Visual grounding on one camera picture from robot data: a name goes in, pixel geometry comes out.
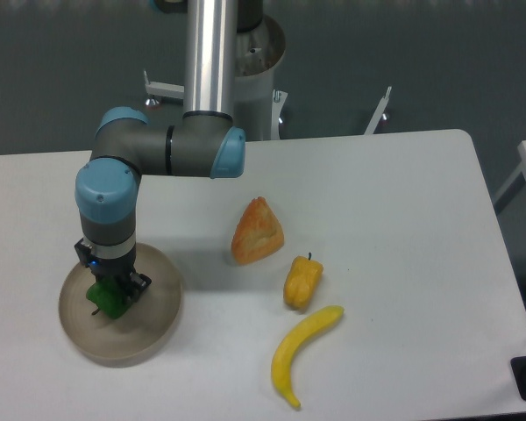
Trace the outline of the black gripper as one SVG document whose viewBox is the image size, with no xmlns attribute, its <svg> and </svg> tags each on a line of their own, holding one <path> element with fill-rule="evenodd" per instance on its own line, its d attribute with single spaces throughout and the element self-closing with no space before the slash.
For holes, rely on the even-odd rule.
<svg viewBox="0 0 526 421">
<path fill-rule="evenodd" d="M 127 303 L 136 303 L 152 284 L 150 277 L 134 271 L 137 254 L 134 237 L 113 246 L 83 237 L 75 244 L 75 252 L 81 265 L 89 268 L 95 277 L 122 277 L 120 288 Z"/>
</svg>

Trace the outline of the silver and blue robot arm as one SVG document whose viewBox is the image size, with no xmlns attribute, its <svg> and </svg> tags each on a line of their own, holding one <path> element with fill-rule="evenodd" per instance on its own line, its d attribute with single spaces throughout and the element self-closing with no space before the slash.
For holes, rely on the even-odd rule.
<svg viewBox="0 0 526 421">
<path fill-rule="evenodd" d="M 122 303 L 151 280 L 136 271 L 136 203 L 143 175 L 237 178 L 245 132 L 233 123 L 237 35 L 260 26 L 260 1 L 188 2 L 182 121 L 154 130 L 146 116 L 117 107 L 103 116 L 89 162 L 75 179 L 83 237 L 80 263 Z"/>
</svg>

